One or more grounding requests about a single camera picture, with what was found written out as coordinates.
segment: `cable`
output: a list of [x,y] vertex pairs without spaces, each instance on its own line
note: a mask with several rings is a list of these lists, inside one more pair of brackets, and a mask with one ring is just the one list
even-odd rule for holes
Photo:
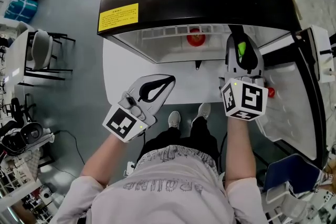
[[32,153],[32,151],[30,151],[30,154],[31,154],[32,157],[31,157],[29,160],[25,161],[24,163],[21,163],[19,166],[16,166],[16,165],[14,164],[15,168],[18,168],[18,167],[20,167],[21,165],[24,165],[25,163],[31,161],[31,160],[33,159],[33,153]]
[[67,171],[63,171],[63,170],[61,170],[61,169],[58,169],[56,166],[51,165],[51,164],[50,164],[50,166],[52,166],[52,167],[55,168],[56,170],[59,170],[60,172],[67,173],[67,174],[73,176],[74,178],[76,178],[76,176],[74,176],[72,173],[69,173],[69,172],[67,172]]
[[76,149],[77,149],[78,155],[79,155],[79,157],[81,158],[83,164],[85,165],[85,162],[84,162],[84,160],[83,160],[83,157],[82,157],[82,155],[80,154],[79,149],[78,149],[78,146],[77,146],[77,139],[76,139],[76,137],[75,137],[73,134],[71,134],[68,130],[58,130],[58,131],[56,131],[56,132],[54,133],[54,135],[56,135],[56,134],[58,134],[58,133],[60,133],[60,132],[68,133],[68,134],[70,134],[70,135],[73,137],[73,139],[75,139],[75,144],[76,144]]
[[41,142],[38,142],[37,144],[32,144],[32,145],[31,145],[30,147],[28,147],[28,148],[25,148],[24,152],[28,151],[28,149],[30,149],[30,148],[33,147],[33,146],[36,146],[36,145],[38,145],[38,144],[43,143],[45,140],[48,140],[50,137],[48,137],[48,138],[42,140]]
[[220,153],[219,153],[219,171],[220,171],[221,173],[223,172],[223,167],[222,167],[222,153],[223,153],[223,147],[224,147],[224,142],[225,142],[226,137],[227,137],[227,132],[226,132],[226,134],[225,134],[224,137],[223,137],[222,144],[221,144],[221,149],[220,149]]
[[48,205],[50,205],[52,202],[54,202],[54,201],[51,201],[51,202],[49,202],[49,203],[47,203],[46,205],[44,205],[42,208],[41,208],[41,210],[42,209],[45,209]]

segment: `yellow warning label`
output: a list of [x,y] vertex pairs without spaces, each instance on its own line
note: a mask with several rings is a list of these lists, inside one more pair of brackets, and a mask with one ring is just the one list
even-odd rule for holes
[[114,8],[99,16],[98,31],[138,22],[139,3]]

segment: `person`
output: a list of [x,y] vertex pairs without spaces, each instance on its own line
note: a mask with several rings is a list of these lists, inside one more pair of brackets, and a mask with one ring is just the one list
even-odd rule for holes
[[210,111],[210,104],[200,106],[185,138],[180,114],[172,112],[169,129],[144,145],[134,172],[107,187],[126,147],[111,134],[72,182],[51,223],[267,223],[247,122],[228,118],[223,184],[217,140],[207,129]]

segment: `blue chair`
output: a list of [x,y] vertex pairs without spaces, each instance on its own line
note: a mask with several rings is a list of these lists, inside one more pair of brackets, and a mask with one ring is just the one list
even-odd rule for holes
[[268,166],[264,191],[277,187],[288,181],[293,193],[303,193],[314,188],[320,170],[308,163],[298,154],[290,155]]

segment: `black pants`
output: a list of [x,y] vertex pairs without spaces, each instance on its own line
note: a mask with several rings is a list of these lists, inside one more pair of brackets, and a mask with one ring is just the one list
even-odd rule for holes
[[179,129],[170,127],[167,131],[162,132],[156,138],[149,140],[144,145],[137,162],[149,151],[158,150],[159,148],[167,147],[169,145],[180,145],[208,154],[214,159],[218,166],[219,152],[217,139],[210,135],[206,122],[207,120],[203,117],[198,117],[193,123],[190,137],[185,138],[180,138],[181,132]]

